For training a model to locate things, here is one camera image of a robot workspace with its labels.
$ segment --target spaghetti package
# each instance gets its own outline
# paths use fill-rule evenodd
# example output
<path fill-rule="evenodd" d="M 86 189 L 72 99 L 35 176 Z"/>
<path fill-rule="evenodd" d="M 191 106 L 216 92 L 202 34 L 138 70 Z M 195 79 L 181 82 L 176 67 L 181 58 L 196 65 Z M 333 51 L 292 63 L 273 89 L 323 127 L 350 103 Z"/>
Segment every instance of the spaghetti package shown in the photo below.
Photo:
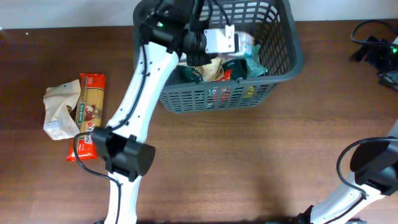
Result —
<path fill-rule="evenodd" d="M 92 131 L 101 125 L 104 103 L 105 76 L 100 74 L 80 74 L 81 92 L 77 103 L 76 124 L 81 133 Z M 76 142 L 81 160 L 98 158 L 91 136 L 81 136 Z M 69 150 L 68 161 L 75 161 L 73 140 Z"/>

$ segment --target brown wooden surface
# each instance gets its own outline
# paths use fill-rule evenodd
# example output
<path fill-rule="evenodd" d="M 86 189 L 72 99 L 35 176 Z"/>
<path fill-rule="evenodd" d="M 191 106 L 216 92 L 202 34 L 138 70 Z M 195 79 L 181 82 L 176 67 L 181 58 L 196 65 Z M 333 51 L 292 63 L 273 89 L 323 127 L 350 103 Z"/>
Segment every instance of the brown wooden surface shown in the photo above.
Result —
<path fill-rule="evenodd" d="M 141 182 L 139 218 L 294 216 L 336 189 L 339 153 L 353 141 L 386 135 L 398 118 L 398 94 L 377 84 L 370 65 L 347 61 L 359 47 L 349 40 L 357 23 L 298 22 L 305 67 L 261 106 L 176 115 L 158 105 L 148 136 L 157 155 Z M 358 38 L 391 37 L 379 26 L 362 33 Z M 105 123 L 133 74 L 132 38 L 132 27 L 1 31 L 0 223 L 93 223 L 106 216 L 109 183 L 65 161 L 69 141 L 52 141 L 42 130 L 42 97 L 79 73 L 104 73 Z M 104 170 L 102 161 L 86 164 Z M 398 197 L 357 217 L 396 223 Z"/>

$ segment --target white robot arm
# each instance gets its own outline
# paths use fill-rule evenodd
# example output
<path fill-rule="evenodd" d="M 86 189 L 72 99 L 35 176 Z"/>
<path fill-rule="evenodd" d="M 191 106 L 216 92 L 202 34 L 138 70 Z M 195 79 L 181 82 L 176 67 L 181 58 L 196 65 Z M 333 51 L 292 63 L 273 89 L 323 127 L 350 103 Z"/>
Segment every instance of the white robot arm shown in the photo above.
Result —
<path fill-rule="evenodd" d="M 188 13 L 179 14 L 176 19 L 172 19 L 172 13 L 168 17 L 155 13 L 140 26 L 140 54 L 126 95 L 107 127 L 95 127 L 91 133 L 98 154 L 106 163 L 108 177 L 105 178 L 111 181 L 108 216 L 97 223 L 137 222 L 139 184 L 155 156 L 155 148 L 146 145 L 150 118 L 165 82 L 182 55 L 186 56 L 188 64 L 201 65 L 210 62 L 214 54 L 230 57 L 252 54 L 252 37 L 236 32 L 228 20 L 224 29 L 187 29 L 192 20 L 198 22 L 204 0 L 179 2 L 184 4 L 182 9 L 191 10 L 184 11 Z M 249 42 L 240 43 L 243 39 Z M 398 137 L 397 130 L 398 124 L 391 136 Z M 309 207 L 292 223 L 343 224 L 371 202 L 394 193 L 398 189 L 398 146 L 389 141 L 395 140 L 360 142 L 351 160 L 352 173 L 348 182 L 324 202 Z M 379 153 L 369 156 L 370 149 Z M 88 170 L 78 158 L 77 161 Z"/>

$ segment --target snack bag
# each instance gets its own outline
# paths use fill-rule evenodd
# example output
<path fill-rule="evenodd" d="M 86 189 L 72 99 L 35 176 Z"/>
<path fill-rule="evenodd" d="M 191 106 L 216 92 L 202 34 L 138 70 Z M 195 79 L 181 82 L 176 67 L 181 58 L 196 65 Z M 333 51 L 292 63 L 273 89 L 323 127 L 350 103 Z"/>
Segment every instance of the snack bag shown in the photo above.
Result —
<path fill-rule="evenodd" d="M 246 79 L 246 72 L 239 59 L 226 60 L 223 64 L 224 73 L 231 80 L 237 80 L 238 78 Z"/>
<path fill-rule="evenodd" d="M 77 103 L 76 124 L 81 133 L 92 131 L 101 125 L 104 103 L 105 76 L 101 74 L 80 74 L 81 92 Z M 76 142 L 76 148 L 81 160 L 98 158 L 91 136 L 81 136 Z M 73 140 L 67 161 L 75 161 Z"/>
<path fill-rule="evenodd" d="M 53 139 L 70 139 L 79 133 L 69 115 L 80 97 L 79 80 L 47 88 L 43 97 L 45 106 L 44 131 Z"/>
<path fill-rule="evenodd" d="M 261 65 L 260 62 L 260 45 L 257 44 L 253 47 L 254 55 L 251 58 L 246 58 L 246 64 L 248 65 L 248 77 L 258 77 L 261 75 L 269 75 L 268 69 Z"/>

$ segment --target black cable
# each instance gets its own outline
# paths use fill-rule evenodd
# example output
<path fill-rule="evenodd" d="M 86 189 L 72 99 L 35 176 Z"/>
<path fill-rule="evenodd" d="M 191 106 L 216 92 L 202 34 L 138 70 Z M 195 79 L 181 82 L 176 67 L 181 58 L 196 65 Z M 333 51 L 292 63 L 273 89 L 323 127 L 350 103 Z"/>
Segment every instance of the black cable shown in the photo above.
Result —
<path fill-rule="evenodd" d="M 225 17 L 226 24 L 230 26 L 231 23 L 229 22 L 228 16 L 226 15 L 224 8 L 219 4 L 217 0 L 212 0 L 212 1 L 214 2 L 214 4 L 216 4 L 219 7 L 220 11 L 223 13 Z"/>
<path fill-rule="evenodd" d="M 155 14 L 157 14 L 157 10 L 159 9 L 160 5 L 163 4 L 163 0 L 159 0 L 159 2 L 157 3 L 156 7 L 155 7 Z"/>
<path fill-rule="evenodd" d="M 209 16 L 207 18 L 208 21 L 211 20 L 211 16 L 213 15 L 213 4 L 211 3 L 212 0 L 207 0 L 207 3 L 209 5 Z"/>
<path fill-rule="evenodd" d="M 99 172 L 95 172 L 95 171 L 87 168 L 83 164 L 83 162 L 80 160 L 79 154 L 78 154 L 78 151 L 77 151 L 77 148 L 76 148 L 76 142 L 80 138 L 80 136 L 85 136 L 85 135 L 90 135 L 90 132 L 79 133 L 73 138 L 73 153 L 75 154 L 75 158 L 76 158 L 77 164 L 83 170 L 85 170 L 85 171 L 87 171 L 87 172 L 89 172 L 89 173 L 91 173 L 91 174 L 93 174 L 95 176 L 102 177 L 104 179 L 110 180 L 110 181 L 114 182 L 116 184 L 116 186 L 118 186 L 118 211 L 117 211 L 117 214 L 116 214 L 116 223 L 115 223 L 115 224 L 117 224 L 118 221 L 119 221 L 119 213 L 120 213 L 120 202 L 121 202 L 121 193 L 122 193 L 121 184 L 119 183 L 119 181 L 117 181 L 116 179 L 114 179 L 114 178 L 112 178 L 112 177 L 110 177 L 108 175 L 100 174 Z"/>
<path fill-rule="evenodd" d="M 110 131 L 114 131 L 114 130 L 117 130 L 117 129 L 123 127 L 123 125 L 125 125 L 129 121 L 129 119 L 131 118 L 132 114 L 136 110 L 139 98 L 141 97 L 142 91 L 144 89 L 145 80 L 146 80 L 146 77 L 147 77 L 147 54 L 146 54 L 146 51 L 145 51 L 144 44 L 142 42 L 141 42 L 141 47 L 142 47 L 142 52 L 144 54 L 144 71 L 142 73 L 143 74 L 142 81 L 141 81 L 141 85 L 139 87 L 136 99 L 134 101 L 134 104 L 133 104 L 132 108 L 130 109 L 129 113 L 127 114 L 127 116 L 122 121 L 120 121 L 120 123 L 117 126 L 111 128 Z"/>
<path fill-rule="evenodd" d="M 352 148 L 354 148 L 355 146 L 358 146 L 358 145 L 360 145 L 360 144 L 371 143 L 371 142 L 386 142 L 386 141 L 392 142 L 392 141 L 398 141 L 398 139 L 397 139 L 397 138 L 394 138 L 394 137 L 367 138 L 367 139 L 362 139 L 362 140 L 356 141 L 356 142 L 350 144 L 347 148 L 345 148 L 345 149 L 343 150 L 343 152 L 341 152 L 340 156 L 338 157 L 338 159 L 337 159 L 337 165 L 336 165 L 337 175 L 338 175 L 338 177 L 340 178 L 340 180 L 341 180 L 345 185 L 347 185 L 348 187 L 351 187 L 351 188 L 353 188 L 353 189 L 355 189 L 355 190 L 358 190 L 358 191 L 362 192 L 363 194 L 365 194 L 365 197 L 367 197 L 368 194 L 366 193 L 365 190 L 363 190 L 362 188 L 357 187 L 357 186 L 355 186 L 355 185 L 353 185 L 353 184 L 350 184 L 350 183 L 343 177 L 343 174 L 341 173 L 341 167 L 340 167 L 340 166 L 341 166 L 341 162 L 342 162 L 342 160 L 343 160 L 345 154 L 347 154 L 347 152 L 350 151 L 350 150 L 351 150 Z"/>
<path fill-rule="evenodd" d="M 359 203 L 361 203 L 363 200 L 366 199 L 366 195 L 365 194 L 361 194 L 361 198 L 358 199 L 358 201 L 356 201 L 353 206 L 351 206 L 347 211 L 343 212 L 341 215 L 337 216 L 336 218 L 329 220 L 327 222 L 325 222 L 325 224 L 330 224 L 334 221 L 339 220 L 340 218 L 343 218 L 345 215 L 347 215 L 350 211 L 352 211 L 357 205 L 359 205 Z"/>
<path fill-rule="evenodd" d="M 371 19 L 371 20 L 364 21 L 364 22 L 360 23 L 360 24 L 359 24 L 358 26 L 356 26 L 355 29 L 352 31 L 352 33 L 351 33 L 351 40 L 352 40 L 354 43 L 361 44 L 361 45 L 373 46 L 373 47 L 395 47 L 395 48 L 398 48 L 398 44 L 393 44 L 393 43 L 382 43 L 382 42 L 366 42 L 366 41 L 362 41 L 362 40 L 357 40 L 357 39 L 355 39 L 355 38 L 354 38 L 354 35 L 355 35 L 356 31 L 357 31 L 361 26 L 363 26 L 363 25 L 365 25 L 365 24 L 369 24 L 369 23 L 378 23 L 378 24 L 385 25 L 386 27 L 390 28 L 390 29 L 395 33 L 395 35 L 398 36 L 398 29 L 396 29 L 396 28 L 393 27 L 392 25 L 390 25 L 390 24 L 388 24 L 388 23 L 386 23 L 386 22 L 384 22 L 384 21 Z"/>
<path fill-rule="evenodd" d="M 164 13 L 167 12 L 168 10 L 170 10 L 171 8 L 172 8 L 172 6 L 168 4 L 168 5 L 164 6 L 163 8 L 159 9 L 159 13 L 161 15 L 164 15 Z"/>

